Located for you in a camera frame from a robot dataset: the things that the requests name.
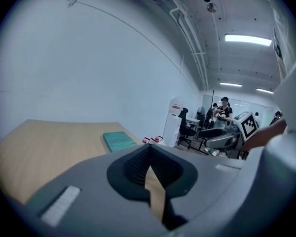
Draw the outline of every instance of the ceiling light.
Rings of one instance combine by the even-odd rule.
[[[221,85],[229,85],[229,86],[236,86],[236,87],[241,87],[241,84],[233,84],[233,83],[227,83],[227,82],[221,82]]]
[[[274,92],[269,91],[269,90],[265,90],[265,89],[259,89],[259,88],[257,88],[257,90],[258,90],[258,91],[263,91],[263,92],[266,92],[266,93],[274,94]]]
[[[225,34],[225,41],[249,42],[267,46],[270,46],[272,43],[272,40],[270,39],[238,34]]]

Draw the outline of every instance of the wooden table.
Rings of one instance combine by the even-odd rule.
[[[0,142],[2,191],[25,204],[39,188],[78,162],[109,153],[103,133],[120,131],[143,144],[117,122],[25,121]],[[151,210],[161,220],[165,191],[151,168],[146,189]]]

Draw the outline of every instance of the floor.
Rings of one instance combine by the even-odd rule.
[[[202,139],[200,139],[200,138],[198,138],[198,137],[192,137],[192,138],[189,138],[189,139],[192,140],[192,143],[191,143],[192,147],[198,149],[198,147],[199,147],[199,145],[200,145]],[[200,154],[200,155],[205,155],[205,154],[203,154],[203,153],[201,153],[201,152],[199,152],[199,151],[197,151],[197,150],[194,150],[194,149],[192,149],[192,148],[187,149],[188,144],[187,144],[185,141],[181,141],[181,142],[180,142],[180,145],[176,145],[175,147],[178,148],[178,149],[181,149],[181,150],[183,150],[183,151],[188,151],[188,152],[193,152],[193,153],[197,153],[197,154]],[[204,143],[203,143],[202,146],[201,146],[201,150],[202,150],[202,151],[205,151]],[[224,157],[224,158],[227,158],[227,156],[226,156],[225,153],[217,154],[216,157]]]

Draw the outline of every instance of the ceiling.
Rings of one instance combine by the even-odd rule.
[[[210,88],[219,82],[238,83],[247,88],[274,90],[280,75],[273,42],[270,46],[243,42],[225,42],[225,34],[244,34],[273,39],[274,16],[266,0],[211,0],[218,7],[213,16],[204,0],[182,0],[190,10],[204,44]]]

